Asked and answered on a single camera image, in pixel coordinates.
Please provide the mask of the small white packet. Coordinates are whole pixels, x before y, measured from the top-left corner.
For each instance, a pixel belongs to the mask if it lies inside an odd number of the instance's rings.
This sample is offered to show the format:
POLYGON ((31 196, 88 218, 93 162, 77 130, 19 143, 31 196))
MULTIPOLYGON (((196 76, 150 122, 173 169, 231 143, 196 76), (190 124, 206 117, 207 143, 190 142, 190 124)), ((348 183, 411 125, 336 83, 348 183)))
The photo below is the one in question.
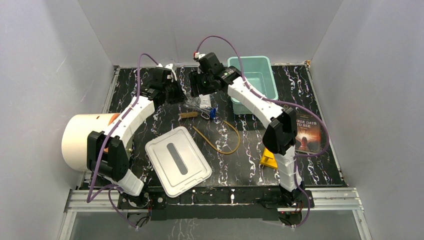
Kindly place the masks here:
POLYGON ((211 98, 209 94, 206 95, 199 95, 199 99, 200 99, 200 104, 199 107, 202 109, 207 109, 207 108, 211 108, 211 98))

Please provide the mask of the blue clip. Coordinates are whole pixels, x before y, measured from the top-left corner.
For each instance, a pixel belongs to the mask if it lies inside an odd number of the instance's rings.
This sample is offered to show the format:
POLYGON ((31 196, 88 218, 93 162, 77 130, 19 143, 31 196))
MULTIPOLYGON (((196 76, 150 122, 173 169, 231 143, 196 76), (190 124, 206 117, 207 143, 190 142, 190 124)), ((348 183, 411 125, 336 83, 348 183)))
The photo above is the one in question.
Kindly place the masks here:
POLYGON ((209 118, 211 120, 214 120, 216 118, 216 113, 217 113, 217 109, 211 108, 210 111, 209 111, 209 118))

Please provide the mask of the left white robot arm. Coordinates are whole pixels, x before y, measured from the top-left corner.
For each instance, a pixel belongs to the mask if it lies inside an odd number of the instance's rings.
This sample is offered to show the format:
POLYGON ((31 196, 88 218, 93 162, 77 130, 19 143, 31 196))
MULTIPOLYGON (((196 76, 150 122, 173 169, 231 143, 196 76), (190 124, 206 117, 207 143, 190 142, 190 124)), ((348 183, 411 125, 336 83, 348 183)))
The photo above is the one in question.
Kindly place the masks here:
POLYGON ((130 195, 137 208, 149 203, 144 183, 130 170, 129 147, 133 136, 143 122, 163 104, 179 104, 186 96, 177 79, 172 63, 153 69, 151 77, 138 85, 135 96, 110 125, 102 131, 92 131, 87 137, 86 166, 94 176, 109 180, 121 192, 130 195))

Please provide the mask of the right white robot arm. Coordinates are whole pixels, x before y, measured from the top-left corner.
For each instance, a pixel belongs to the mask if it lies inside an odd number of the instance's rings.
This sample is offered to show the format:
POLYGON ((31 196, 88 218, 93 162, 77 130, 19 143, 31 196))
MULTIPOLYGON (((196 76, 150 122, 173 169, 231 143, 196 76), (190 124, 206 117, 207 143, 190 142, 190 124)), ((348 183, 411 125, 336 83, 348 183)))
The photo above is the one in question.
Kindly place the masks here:
POLYGON ((225 67, 215 53, 195 52, 193 59, 198 69, 189 74, 191 96, 213 94, 218 91, 242 103, 265 127, 262 138, 264 146, 273 153, 280 177, 282 202, 295 207, 302 199, 299 176, 295 161, 297 136, 297 114, 289 107, 283 107, 266 100, 244 77, 241 69, 225 67))

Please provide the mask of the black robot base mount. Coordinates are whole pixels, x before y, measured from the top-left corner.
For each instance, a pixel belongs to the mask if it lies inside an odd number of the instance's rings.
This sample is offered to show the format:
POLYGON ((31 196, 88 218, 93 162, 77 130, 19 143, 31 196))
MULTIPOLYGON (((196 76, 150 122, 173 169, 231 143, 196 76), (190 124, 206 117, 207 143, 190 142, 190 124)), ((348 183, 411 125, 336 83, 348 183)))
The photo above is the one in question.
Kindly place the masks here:
POLYGON ((298 224, 315 207, 310 190, 288 192, 280 186, 195 187, 177 197, 162 187, 140 196, 122 193, 118 208, 150 213, 153 221, 176 219, 262 219, 298 224))

